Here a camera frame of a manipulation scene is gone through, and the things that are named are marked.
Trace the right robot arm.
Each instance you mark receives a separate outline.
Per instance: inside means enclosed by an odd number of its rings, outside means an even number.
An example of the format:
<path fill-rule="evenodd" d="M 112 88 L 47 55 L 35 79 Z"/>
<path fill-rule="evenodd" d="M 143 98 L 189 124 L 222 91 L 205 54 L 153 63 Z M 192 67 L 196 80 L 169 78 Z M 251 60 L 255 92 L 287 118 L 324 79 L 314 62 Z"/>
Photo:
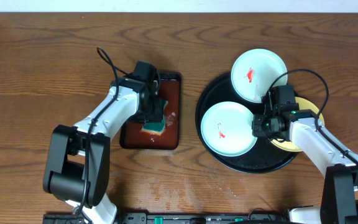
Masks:
<path fill-rule="evenodd" d="M 358 154 L 331 134 L 312 110 L 301 110 L 295 98 L 267 98 L 263 114 L 254 116 L 252 133 L 298 146 L 324 177 L 319 207 L 293 208 L 292 223 L 358 223 Z"/>

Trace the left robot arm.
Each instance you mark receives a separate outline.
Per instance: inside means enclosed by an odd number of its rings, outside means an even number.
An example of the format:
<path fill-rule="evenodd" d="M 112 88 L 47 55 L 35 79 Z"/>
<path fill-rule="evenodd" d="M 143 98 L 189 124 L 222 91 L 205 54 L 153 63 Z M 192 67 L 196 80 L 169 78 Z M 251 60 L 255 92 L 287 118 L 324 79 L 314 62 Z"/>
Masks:
<path fill-rule="evenodd" d="M 106 194 L 111 140 L 129 119 L 146 124 L 163 120 L 160 86 L 154 78 L 118 78 L 86 118 L 53 130 L 43 189 L 73 211 L 51 223 L 114 223 L 117 207 Z"/>

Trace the light green plate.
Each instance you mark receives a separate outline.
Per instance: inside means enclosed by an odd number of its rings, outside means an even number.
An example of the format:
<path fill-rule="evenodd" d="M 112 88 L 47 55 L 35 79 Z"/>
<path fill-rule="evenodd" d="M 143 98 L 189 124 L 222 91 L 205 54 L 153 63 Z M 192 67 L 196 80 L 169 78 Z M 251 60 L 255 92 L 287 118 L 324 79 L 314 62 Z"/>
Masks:
<path fill-rule="evenodd" d="M 257 142 L 252 134 L 253 113 L 240 103 L 224 101 L 210 107 L 201 120 L 201 136 L 215 153 L 236 157 Z"/>
<path fill-rule="evenodd" d="M 240 55 L 231 69 L 235 92 L 252 103 L 261 103 L 273 81 L 287 72 L 284 61 L 267 49 L 252 49 Z"/>

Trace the yellow plate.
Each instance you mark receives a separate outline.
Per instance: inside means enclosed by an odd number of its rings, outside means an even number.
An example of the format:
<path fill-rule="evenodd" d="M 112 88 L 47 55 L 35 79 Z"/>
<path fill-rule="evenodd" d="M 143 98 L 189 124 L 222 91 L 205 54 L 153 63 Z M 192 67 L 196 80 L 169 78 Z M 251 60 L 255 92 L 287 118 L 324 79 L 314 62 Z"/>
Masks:
<path fill-rule="evenodd" d="M 296 96 L 295 101 L 299 104 L 299 107 L 301 110 L 309 109 L 316 114 L 319 111 L 319 108 L 309 100 L 306 100 L 304 98 Z M 279 149 L 282 149 L 284 151 L 288 151 L 288 152 L 301 152 L 302 151 L 302 149 L 300 149 L 298 146 L 296 146 L 295 144 L 293 144 L 292 142 L 289 142 L 289 141 L 279 142 L 278 140 L 271 140 L 271 143 L 274 146 L 276 146 Z"/>

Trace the green scrub sponge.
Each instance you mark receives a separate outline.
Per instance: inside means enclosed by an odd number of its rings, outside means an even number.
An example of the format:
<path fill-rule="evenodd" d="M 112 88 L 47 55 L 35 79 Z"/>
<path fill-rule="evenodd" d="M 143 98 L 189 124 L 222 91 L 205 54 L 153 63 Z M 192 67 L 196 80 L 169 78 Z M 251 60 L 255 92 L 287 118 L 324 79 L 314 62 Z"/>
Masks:
<path fill-rule="evenodd" d="M 163 115 L 161 121 L 154 121 L 145 123 L 141 129 L 143 133 L 154 134 L 161 136 L 165 131 L 166 119 L 165 119 L 165 108 L 168 105 L 168 101 L 164 101 Z"/>

